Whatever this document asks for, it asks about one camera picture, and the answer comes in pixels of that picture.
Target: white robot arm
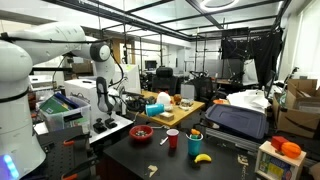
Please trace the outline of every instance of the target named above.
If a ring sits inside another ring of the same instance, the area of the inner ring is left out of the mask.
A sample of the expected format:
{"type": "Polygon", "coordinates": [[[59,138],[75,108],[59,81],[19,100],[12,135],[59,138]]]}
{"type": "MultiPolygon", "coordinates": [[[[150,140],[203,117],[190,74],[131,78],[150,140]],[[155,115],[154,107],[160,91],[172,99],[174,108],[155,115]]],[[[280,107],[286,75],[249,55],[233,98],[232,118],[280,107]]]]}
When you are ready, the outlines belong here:
{"type": "Polygon", "coordinates": [[[119,103],[117,91],[108,89],[115,71],[109,47],[103,41],[87,40],[95,41],[86,37],[80,26],[60,22],[1,34],[0,162],[8,163],[0,163],[0,179],[20,179],[45,159],[32,130],[27,98],[33,65],[69,52],[92,59],[98,76],[99,109],[111,112],[119,103]]]}

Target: ceiling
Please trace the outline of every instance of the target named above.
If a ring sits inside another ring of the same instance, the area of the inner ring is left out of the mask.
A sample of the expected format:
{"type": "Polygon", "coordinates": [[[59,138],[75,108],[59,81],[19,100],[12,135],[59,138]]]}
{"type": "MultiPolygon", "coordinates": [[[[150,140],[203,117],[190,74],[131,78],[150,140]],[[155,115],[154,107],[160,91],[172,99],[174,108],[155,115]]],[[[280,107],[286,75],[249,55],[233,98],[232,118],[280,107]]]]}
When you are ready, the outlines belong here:
{"type": "MultiPolygon", "coordinates": [[[[213,32],[249,28],[248,32],[270,31],[280,24],[291,0],[239,0],[227,9],[206,11],[202,0],[45,0],[116,21],[102,27],[131,36],[165,34],[183,40],[208,37],[213,32]]],[[[219,6],[233,0],[211,0],[219,6]]]]}

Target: fluorescent light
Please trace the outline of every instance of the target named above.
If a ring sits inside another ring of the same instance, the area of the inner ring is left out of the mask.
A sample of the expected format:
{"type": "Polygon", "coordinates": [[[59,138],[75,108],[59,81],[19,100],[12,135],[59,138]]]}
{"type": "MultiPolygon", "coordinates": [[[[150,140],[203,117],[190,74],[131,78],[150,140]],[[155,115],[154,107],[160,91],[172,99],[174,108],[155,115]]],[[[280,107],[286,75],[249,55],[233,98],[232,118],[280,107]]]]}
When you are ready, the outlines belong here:
{"type": "Polygon", "coordinates": [[[227,4],[225,6],[222,6],[222,7],[217,7],[217,8],[209,8],[207,7],[206,5],[208,4],[208,2],[210,2],[212,0],[204,0],[200,3],[200,7],[201,9],[203,10],[206,10],[206,11],[219,11],[219,10],[223,10],[223,9],[227,9],[227,8],[230,8],[232,6],[234,6],[235,4],[237,4],[239,2],[239,0],[234,0],[232,3],[230,4],[227,4]]]}
{"type": "Polygon", "coordinates": [[[278,12],[280,11],[281,7],[282,7],[283,1],[279,2],[279,6],[278,6],[278,12]]]}

